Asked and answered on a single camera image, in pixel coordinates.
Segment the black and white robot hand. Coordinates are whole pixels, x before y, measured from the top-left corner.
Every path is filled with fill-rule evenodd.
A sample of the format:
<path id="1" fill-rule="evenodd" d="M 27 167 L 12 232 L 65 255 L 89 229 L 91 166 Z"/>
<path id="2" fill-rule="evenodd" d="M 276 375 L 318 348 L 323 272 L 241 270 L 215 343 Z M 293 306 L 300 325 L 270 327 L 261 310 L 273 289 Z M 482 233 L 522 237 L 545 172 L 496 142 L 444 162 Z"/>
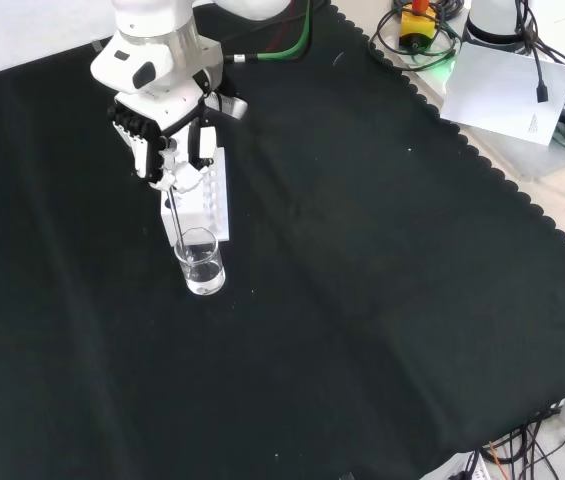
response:
<path id="1" fill-rule="evenodd" d="M 91 64 L 116 93 L 109 121 L 133 154 L 137 176 L 184 193 L 208 175 L 218 147 L 213 116 L 241 119 L 245 100 L 221 90 L 219 42 L 197 33 L 134 38 L 116 32 Z"/>

